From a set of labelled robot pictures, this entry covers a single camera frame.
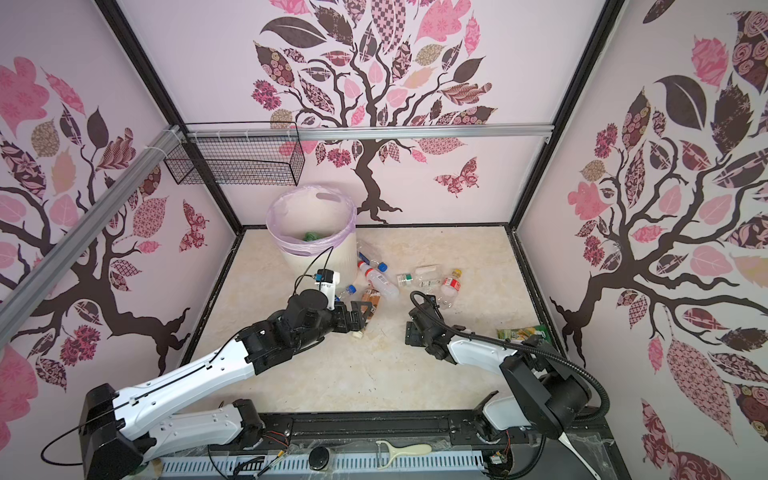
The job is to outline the blue label water bottle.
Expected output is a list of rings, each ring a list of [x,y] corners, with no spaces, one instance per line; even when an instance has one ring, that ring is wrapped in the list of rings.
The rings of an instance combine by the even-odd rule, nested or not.
[[[341,288],[340,290],[337,290],[335,298],[338,301],[346,302],[346,301],[350,301],[356,293],[357,293],[356,287],[354,285],[348,285],[346,287]]]

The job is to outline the brown coffee bottle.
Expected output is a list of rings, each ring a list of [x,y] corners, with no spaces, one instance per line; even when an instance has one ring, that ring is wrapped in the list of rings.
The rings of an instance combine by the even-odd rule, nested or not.
[[[355,338],[361,339],[364,336],[366,327],[374,316],[380,300],[381,293],[373,287],[368,287],[362,293],[361,299],[357,302],[362,319],[362,327],[360,330],[352,333]]]

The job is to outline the red cap white bottle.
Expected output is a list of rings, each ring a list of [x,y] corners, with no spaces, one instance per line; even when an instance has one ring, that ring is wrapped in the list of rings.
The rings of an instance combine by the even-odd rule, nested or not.
[[[372,267],[364,261],[358,262],[358,269],[363,274],[368,283],[377,290],[383,297],[395,300],[399,297],[399,289],[377,268]]]

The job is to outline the yellow cap red label bottle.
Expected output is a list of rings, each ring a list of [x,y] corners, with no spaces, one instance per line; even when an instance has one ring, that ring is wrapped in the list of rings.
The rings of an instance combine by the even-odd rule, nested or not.
[[[438,302],[442,308],[451,308],[455,303],[461,290],[462,275],[462,270],[456,268],[443,280],[438,295]]]

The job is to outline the clear green label bottle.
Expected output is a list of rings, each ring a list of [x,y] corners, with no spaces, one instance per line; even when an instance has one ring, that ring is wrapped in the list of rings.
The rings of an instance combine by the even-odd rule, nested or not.
[[[416,289],[429,289],[438,286],[442,279],[442,267],[438,264],[419,266],[412,272],[401,273],[396,276],[400,287]]]

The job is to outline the green soda bottle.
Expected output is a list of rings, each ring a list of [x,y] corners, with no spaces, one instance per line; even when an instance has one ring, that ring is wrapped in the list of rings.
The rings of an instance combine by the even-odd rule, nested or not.
[[[324,238],[324,235],[319,234],[318,232],[306,232],[303,241],[304,242],[314,242],[318,241]]]

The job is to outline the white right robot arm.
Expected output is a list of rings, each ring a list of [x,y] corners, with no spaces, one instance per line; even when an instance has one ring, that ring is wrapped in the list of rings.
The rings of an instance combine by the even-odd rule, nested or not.
[[[503,341],[449,326],[428,300],[416,300],[409,315],[428,354],[497,374],[506,382],[508,395],[491,393],[479,405],[476,422],[488,435],[528,427],[557,439],[591,400],[595,388],[587,375],[546,342]]]

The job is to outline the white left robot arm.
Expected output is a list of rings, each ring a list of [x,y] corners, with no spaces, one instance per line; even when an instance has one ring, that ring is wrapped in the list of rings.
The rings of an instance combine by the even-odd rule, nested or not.
[[[135,386],[92,388],[78,428],[85,478],[122,479],[155,458],[208,444],[258,444],[263,425],[249,400],[197,414],[182,410],[291,360],[331,333],[364,330],[373,310],[369,302],[330,303],[323,292],[305,290],[194,362]]]

